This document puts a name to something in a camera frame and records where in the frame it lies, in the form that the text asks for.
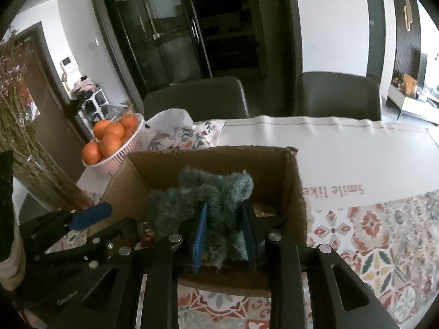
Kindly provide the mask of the dark green fuzzy cloth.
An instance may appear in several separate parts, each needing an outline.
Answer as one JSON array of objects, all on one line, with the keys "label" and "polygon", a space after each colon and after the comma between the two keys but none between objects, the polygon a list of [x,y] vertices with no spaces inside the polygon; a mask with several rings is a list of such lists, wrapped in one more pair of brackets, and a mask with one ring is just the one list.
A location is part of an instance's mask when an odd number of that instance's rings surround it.
[{"label": "dark green fuzzy cloth", "polygon": [[153,231],[164,238],[177,232],[182,221],[192,218],[200,201],[208,204],[205,259],[220,269],[230,261],[247,261],[243,231],[237,211],[249,200],[254,188],[246,172],[215,175],[186,167],[179,175],[179,185],[150,195],[150,210],[156,213]]}]

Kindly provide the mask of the small red packet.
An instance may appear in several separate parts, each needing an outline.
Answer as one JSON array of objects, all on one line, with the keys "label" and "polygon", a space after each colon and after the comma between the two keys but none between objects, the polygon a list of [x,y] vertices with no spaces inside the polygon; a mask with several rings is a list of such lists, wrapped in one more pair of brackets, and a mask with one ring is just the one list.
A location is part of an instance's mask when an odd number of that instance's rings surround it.
[{"label": "small red packet", "polygon": [[151,247],[156,243],[156,234],[151,229],[145,229],[143,235],[141,236],[141,247],[147,248]]}]

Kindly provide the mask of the brown cardboard box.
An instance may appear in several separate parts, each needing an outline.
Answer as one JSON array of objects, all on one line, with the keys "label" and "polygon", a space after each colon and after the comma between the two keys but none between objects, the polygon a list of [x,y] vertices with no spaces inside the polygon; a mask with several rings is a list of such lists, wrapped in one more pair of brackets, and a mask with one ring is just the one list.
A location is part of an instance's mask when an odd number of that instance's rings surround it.
[{"label": "brown cardboard box", "polygon": [[221,146],[198,151],[137,152],[110,180],[103,200],[112,205],[109,226],[131,217],[157,239],[178,231],[206,203],[207,238],[198,272],[185,260],[179,283],[238,296],[268,296],[268,267],[249,268],[239,206],[263,213],[264,230],[306,241],[306,206],[293,147]]}]

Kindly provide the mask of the orange fruit front left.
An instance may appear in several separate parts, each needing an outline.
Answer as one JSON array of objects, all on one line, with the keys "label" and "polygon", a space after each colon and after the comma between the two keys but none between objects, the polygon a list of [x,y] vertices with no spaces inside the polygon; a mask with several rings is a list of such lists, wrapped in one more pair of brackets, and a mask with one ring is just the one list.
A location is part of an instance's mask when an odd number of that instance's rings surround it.
[{"label": "orange fruit front left", "polygon": [[82,150],[83,162],[88,166],[93,166],[101,161],[101,154],[97,142],[87,143]]}]

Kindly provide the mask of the orange fruit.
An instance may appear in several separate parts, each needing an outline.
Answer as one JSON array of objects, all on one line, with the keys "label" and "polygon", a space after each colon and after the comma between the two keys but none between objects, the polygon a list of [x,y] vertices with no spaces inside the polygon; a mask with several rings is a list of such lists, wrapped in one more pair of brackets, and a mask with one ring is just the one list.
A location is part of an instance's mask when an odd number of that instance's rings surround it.
[{"label": "orange fruit", "polygon": [[105,135],[105,128],[110,124],[110,120],[99,120],[93,126],[93,134],[97,140],[101,140]]},{"label": "orange fruit", "polygon": [[87,143],[82,150],[83,162],[88,166],[93,166],[101,161],[101,154],[97,142]]},{"label": "orange fruit", "polygon": [[119,123],[126,131],[135,131],[138,128],[138,118],[135,114],[125,114]]},{"label": "orange fruit", "polygon": [[115,133],[105,134],[98,143],[100,153],[104,158],[112,156],[121,145],[121,137]]}]

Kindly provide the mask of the white basket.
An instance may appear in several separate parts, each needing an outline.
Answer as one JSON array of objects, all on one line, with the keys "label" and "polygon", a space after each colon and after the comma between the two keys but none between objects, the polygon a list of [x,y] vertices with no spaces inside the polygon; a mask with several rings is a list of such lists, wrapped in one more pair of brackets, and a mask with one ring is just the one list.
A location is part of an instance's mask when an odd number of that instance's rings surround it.
[{"label": "white basket", "polygon": [[92,129],[93,138],[82,149],[85,167],[101,174],[113,175],[124,158],[140,150],[143,115],[128,113],[116,121],[97,121]]}]

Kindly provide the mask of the glass vase dried flowers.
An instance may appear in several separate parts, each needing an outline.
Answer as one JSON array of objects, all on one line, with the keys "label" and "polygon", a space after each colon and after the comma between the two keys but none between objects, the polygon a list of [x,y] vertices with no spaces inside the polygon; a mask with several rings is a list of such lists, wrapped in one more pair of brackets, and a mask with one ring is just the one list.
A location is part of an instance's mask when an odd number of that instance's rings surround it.
[{"label": "glass vase dried flowers", "polygon": [[44,149],[31,116],[33,98],[24,78],[33,51],[11,30],[1,41],[1,150],[14,155],[13,175],[50,210],[84,210],[94,201]]}]

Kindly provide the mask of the orange fruit centre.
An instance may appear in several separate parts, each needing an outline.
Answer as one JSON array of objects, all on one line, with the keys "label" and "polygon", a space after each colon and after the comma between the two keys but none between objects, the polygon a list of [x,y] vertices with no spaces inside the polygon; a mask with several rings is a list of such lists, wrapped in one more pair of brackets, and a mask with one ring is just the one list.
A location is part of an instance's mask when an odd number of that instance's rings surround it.
[{"label": "orange fruit centre", "polygon": [[100,153],[104,158],[112,156],[121,145],[121,137],[115,133],[105,134],[98,143]]}]

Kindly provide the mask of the orange fruit back left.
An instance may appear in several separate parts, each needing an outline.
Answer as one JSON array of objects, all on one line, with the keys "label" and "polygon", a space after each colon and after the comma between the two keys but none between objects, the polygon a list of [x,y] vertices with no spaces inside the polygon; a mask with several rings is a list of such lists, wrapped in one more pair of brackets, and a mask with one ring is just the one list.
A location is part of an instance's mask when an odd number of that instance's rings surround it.
[{"label": "orange fruit back left", "polygon": [[105,135],[105,128],[110,124],[110,120],[99,120],[93,126],[93,134],[97,140],[101,140]]}]

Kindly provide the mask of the orange fruit back right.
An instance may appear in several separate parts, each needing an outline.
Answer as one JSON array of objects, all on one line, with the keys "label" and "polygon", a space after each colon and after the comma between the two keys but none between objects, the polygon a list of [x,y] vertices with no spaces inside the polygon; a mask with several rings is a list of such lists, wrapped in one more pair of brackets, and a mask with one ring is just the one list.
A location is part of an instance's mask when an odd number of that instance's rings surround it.
[{"label": "orange fruit back right", "polygon": [[138,118],[135,114],[125,114],[119,123],[126,131],[135,131],[138,128]]}]

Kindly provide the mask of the white shelf unit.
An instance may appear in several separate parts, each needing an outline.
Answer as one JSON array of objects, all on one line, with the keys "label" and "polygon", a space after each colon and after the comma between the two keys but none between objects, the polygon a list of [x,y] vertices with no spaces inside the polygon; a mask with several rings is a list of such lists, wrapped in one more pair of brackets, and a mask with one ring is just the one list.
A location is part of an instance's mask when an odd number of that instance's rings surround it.
[{"label": "white shelf unit", "polygon": [[77,92],[78,111],[92,125],[96,122],[106,119],[105,107],[109,101],[101,88],[84,90]]}]

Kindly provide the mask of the white floral plastic bag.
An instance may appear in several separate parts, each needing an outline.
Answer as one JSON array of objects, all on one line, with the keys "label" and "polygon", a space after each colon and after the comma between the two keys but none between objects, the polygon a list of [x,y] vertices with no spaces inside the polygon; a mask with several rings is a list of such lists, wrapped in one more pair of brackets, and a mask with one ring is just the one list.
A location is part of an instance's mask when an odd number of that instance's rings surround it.
[{"label": "white floral plastic bag", "polygon": [[146,121],[148,151],[198,150],[217,145],[225,120],[193,121],[184,109],[167,109]]}]

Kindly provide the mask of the left dark dining chair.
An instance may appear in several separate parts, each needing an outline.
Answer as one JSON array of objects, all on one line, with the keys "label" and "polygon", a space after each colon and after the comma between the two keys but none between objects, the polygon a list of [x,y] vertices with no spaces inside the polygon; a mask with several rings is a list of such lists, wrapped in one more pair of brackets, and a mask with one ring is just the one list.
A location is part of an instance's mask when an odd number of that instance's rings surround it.
[{"label": "left dark dining chair", "polygon": [[167,109],[184,109],[194,121],[249,117],[243,85],[234,76],[177,83],[149,93],[143,100],[147,120]]}]

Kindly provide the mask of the dark dining chair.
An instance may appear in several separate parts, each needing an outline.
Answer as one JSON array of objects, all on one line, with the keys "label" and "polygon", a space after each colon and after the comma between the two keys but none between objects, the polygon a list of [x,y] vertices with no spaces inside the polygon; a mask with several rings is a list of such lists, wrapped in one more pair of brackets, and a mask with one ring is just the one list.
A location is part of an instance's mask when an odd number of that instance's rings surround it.
[{"label": "dark dining chair", "polygon": [[379,86],[366,76],[326,71],[305,72],[296,82],[293,114],[379,121]]},{"label": "dark dining chair", "polygon": [[234,76],[177,83],[149,93],[143,100],[147,120],[167,109],[184,109],[194,121],[249,117],[243,85]]}]

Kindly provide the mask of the right dark dining chair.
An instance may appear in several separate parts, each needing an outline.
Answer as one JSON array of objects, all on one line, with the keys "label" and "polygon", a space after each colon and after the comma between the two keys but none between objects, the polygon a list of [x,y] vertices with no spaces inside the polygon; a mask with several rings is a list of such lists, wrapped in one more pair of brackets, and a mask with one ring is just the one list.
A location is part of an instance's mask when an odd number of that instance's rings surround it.
[{"label": "right dark dining chair", "polygon": [[305,72],[296,82],[293,114],[379,121],[379,86],[366,76],[326,71]]}]

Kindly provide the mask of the dark glass cabinet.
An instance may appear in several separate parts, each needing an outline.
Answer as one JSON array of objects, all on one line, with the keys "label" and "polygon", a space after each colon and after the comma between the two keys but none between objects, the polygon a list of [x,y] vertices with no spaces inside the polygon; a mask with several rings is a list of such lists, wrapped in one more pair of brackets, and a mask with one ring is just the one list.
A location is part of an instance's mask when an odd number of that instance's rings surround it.
[{"label": "dark glass cabinet", "polygon": [[92,0],[129,99],[234,76],[252,114],[289,116],[301,72],[297,0]]}]

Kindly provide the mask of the white low tv cabinet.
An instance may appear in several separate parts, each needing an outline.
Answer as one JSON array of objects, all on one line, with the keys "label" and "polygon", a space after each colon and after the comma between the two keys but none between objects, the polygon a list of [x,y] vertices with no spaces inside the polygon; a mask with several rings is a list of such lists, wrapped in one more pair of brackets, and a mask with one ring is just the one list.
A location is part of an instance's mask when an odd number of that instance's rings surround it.
[{"label": "white low tv cabinet", "polygon": [[438,124],[438,108],[435,108],[427,101],[416,100],[405,96],[399,89],[393,85],[389,86],[388,99],[398,108],[398,117],[407,114],[412,117]]}]

